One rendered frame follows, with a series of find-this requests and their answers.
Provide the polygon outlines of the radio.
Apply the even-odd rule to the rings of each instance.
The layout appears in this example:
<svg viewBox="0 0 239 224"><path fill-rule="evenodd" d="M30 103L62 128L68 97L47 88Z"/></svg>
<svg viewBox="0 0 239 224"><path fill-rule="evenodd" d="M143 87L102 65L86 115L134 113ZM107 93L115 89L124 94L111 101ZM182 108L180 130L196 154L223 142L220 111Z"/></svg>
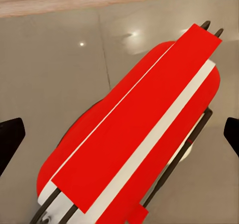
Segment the radio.
<svg viewBox="0 0 239 224"><path fill-rule="evenodd" d="M72 124L37 179L41 208L30 224L142 224L155 193L213 112L220 86L208 58L222 42L193 24L178 41L160 43L102 100ZM144 205L140 201L163 173Z"/></svg>

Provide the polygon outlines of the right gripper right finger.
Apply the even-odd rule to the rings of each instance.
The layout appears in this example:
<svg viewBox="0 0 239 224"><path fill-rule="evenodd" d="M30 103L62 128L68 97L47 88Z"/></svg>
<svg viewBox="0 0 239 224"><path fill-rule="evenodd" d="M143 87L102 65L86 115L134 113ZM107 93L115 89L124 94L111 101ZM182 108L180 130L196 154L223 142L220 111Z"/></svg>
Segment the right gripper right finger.
<svg viewBox="0 0 239 224"><path fill-rule="evenodd" d="M233 117L227 119L224 136L239 156L239 119Z"/></svg>

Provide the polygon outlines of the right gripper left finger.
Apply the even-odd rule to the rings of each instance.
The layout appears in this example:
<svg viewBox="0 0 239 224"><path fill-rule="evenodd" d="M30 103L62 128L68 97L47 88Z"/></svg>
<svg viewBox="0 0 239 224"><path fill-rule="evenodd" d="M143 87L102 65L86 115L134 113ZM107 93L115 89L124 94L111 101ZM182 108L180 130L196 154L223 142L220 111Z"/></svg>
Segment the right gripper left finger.
<svg viewBox="0 0 239 224"><path fill-rule="evenodd" d="M20 117L0 123L0 176L25 137Z"/></svg>

